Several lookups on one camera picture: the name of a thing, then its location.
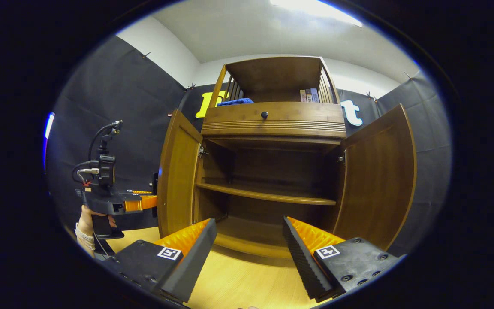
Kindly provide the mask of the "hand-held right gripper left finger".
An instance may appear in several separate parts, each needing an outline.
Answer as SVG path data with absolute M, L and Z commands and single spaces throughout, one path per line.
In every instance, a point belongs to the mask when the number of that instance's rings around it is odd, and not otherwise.
M 132 288 L 187 303 L 216 236 L 216 220 L 206 219 L 155 242 L 137 240 L 101 265 Z

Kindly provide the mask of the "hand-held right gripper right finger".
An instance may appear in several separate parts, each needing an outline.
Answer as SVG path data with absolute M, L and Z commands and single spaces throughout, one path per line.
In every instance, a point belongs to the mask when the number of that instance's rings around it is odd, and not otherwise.
M 358 290 L 406 257 L 362 237 L 345 240 L 288 216 L 283 217 L 282 231 L 304 289 L 318 303 Z

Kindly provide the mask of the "wooden cabinet door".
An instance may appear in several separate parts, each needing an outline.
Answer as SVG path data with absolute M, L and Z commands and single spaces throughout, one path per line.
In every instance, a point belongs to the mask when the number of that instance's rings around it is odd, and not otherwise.
M 202 135 L 175 109 L 157 172 L 157 225 L 160 237 L 192 225 L 196 171 Z
M 417 182 L 417 151 L 402 104 L 341 143 L 344 179 L 333 234 L 387 251 L 403 228 Z

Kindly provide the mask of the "wooden double-door shoe cabinet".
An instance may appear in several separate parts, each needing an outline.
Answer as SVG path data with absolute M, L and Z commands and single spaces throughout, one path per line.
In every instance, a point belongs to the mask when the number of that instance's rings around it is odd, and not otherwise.
M 157 176 L 166 237 L 213 218 L 219 247 L 290 259 L 284 216 L 388 250 L 417 179 L 404 106 L 348 136 L 345 107 L 322 58 L 225 64 L 201 129 L 172 112 Z

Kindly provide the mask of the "wooden inner cabinet shelf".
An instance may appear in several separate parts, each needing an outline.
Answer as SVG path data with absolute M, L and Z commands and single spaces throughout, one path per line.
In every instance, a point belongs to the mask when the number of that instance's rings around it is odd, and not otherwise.
M 332 206 L 337 204 L 335 199 L 314 195 L 312 192 L 294 191 L 284 188 L 263 188 L 262 186 L 255 185 L 224 183 L 197 183 L 196 186 L 206 190 L 265 201 L 317 206 Z

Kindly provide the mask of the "black backdrop cloth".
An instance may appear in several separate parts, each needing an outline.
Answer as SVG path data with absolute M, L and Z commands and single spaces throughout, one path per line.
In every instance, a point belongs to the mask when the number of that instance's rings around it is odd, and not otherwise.
M 186 90 L 160 64 L 142 59 L 134 46 L 113 36 L 77 67 L 63 87 L 54 108 L 45 162 L 50 194 L 68 229 L 74 229 L 81 213 L 71 170 L 87 160 L 88 146 L 103 125 L 124 120 L 125 131 L 112 143 L 118 159 L 117 183 L 137 189 L 150 189 L 168 115 L 174 109 L 180 108 L 201 129 L 202 118 L 196 118 L 196 113 L 202 96 L 213 90 L 216 72 Z M 359 108 L 356 114 L 363 127 L 398 104 L 406 109 L 417 147 L 418 176 L 413 207 L 391 251 L 408 253 L 431 228 L 450 183 L 452 137 L 444 100 L 421 70 L 376 100 L 342 83 L 337 91 L 342 101 L 350 100 Z

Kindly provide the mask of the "blue cloth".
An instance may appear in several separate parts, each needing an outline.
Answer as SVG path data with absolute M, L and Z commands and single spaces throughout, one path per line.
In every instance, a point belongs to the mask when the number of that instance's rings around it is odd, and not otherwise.
M 217 103 L 216 107 L 233 106 L 233 105 L 237 105 L 237 104 L 252 104 L 252 103 L 254 103 L 254 102 L 250 98 L 240 98 L 240 99 L 236 99 L 236 100 L 222 101 L 220 103 Z

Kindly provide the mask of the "wooden drawer with black knob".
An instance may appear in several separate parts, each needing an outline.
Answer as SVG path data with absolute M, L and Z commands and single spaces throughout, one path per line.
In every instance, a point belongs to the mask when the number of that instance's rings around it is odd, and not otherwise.
M 300 136 L 345 139 L 339 104 L 263 102 L 208 108 L 204 136 Z

